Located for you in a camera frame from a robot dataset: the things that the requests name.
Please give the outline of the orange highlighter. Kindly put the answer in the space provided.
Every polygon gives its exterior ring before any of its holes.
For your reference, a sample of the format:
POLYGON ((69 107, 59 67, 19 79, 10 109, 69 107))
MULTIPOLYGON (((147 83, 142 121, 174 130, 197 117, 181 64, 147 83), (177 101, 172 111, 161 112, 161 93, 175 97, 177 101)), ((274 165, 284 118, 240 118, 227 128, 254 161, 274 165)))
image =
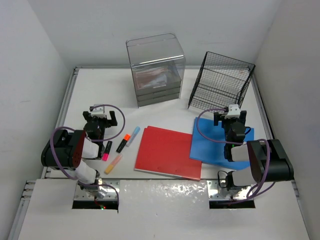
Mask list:
POLYGON ((121 151, 123 150, 123 148, 126 146, 127 142, 130 140, 131 135, 130 134, 126 134, 124 136, 124 138, 121 140, 119 146, 116 149, 117 153, 121 153, 121 151))

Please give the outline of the blue highlighter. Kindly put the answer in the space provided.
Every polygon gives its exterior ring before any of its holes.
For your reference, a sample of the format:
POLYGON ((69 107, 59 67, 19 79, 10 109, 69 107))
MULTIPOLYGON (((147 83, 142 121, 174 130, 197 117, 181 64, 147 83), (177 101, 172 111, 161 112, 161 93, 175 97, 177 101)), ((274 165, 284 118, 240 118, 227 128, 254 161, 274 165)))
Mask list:
POLYGON ((134 139, 136 138, 136 136, 138 135, 138 133, 140 132, 140 130, 141 130, 141 128, 140 128, 139 126, 137 126, 137 127, 134 129, 133 133, 130 135, 129 140, 128 140, 127 143, 126 143, 126 146, 127 146, 127 147, 129 147, 129 146, 132 144, 132 142, 134 141, 134 139))

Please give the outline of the pink highlighter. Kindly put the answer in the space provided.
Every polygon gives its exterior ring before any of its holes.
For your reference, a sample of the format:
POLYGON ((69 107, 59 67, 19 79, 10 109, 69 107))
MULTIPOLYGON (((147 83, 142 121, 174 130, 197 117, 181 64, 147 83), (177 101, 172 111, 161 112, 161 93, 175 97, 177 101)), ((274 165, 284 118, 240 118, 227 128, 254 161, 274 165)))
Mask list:
POLYGON ((112 144, 113 142, 111 140, 109 140, 106 144, 106 147, 104 149, 104 152, 103 152, 103 155, 102 155, 102 158, 101 160, 102 161, 107 161, 108 160, 108 157, 109 157, 109 154, 110 154, 110 151, 111 151, 111 148, 112 148, 112 144))

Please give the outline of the yellow highlighter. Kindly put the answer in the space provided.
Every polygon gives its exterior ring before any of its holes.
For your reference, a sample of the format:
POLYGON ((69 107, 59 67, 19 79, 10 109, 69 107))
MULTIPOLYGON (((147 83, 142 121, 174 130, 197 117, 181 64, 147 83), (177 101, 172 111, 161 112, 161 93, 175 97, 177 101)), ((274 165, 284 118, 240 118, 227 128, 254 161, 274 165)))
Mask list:
POLYGON ((114 167, 118 164, 118 162, 122 159, 122 157, 123 157, 123 154, 119 153, 104 170, 104 173, 108 175, 114 169, 114 167))

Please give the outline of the clear plastic drawer unit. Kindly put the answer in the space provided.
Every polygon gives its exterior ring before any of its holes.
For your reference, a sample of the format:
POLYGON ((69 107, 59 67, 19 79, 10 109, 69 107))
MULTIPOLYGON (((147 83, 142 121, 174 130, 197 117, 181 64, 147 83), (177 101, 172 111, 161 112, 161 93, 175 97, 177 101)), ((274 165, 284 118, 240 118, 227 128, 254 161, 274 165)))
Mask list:
POLYGON ((126 41, 138 107, 180 98, 186 56, 172 32, 126 41))

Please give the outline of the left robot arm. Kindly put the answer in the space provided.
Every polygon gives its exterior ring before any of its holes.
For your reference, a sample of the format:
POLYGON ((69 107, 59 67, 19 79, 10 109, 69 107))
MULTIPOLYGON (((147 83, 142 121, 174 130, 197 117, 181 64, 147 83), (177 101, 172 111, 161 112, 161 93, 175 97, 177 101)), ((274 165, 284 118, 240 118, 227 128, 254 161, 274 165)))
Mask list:
POLYGON ((41 164, 53 170, 59 170, 52 150, 67 174, 74 173, 81 190, 96 198, 102 199, 108 193, 108 187, 102 186, 103 181, 99 171, 89 167, 84 160, 100 160, 106 153, 102 140, 105 130, 118 125, 114 111, 110 111, 110 119, 103 109, 97 111, 84 111, 82 113, 86 124, 83 130, 68 132, 59 129, 52 136, 41 153, 41 164))

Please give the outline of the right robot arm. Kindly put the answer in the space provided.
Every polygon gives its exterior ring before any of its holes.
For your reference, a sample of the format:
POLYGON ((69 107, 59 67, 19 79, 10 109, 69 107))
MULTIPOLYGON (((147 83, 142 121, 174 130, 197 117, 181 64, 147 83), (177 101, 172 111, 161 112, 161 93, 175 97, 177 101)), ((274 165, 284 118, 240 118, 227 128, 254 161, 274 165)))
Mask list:
POLYGON ((246 115, 245 110, 238 115, 218 112, 213 114, 213 125, 221 124, 227 141, 223 149, 224 158, 230 163, 249 163, 249 167, 242 170, 229 171, 224 182, 218 180, 219 187, 235 191, 251 185, 257 188, 262 182, 292 181, 294 168, 278 139, 245 142, 246 115))

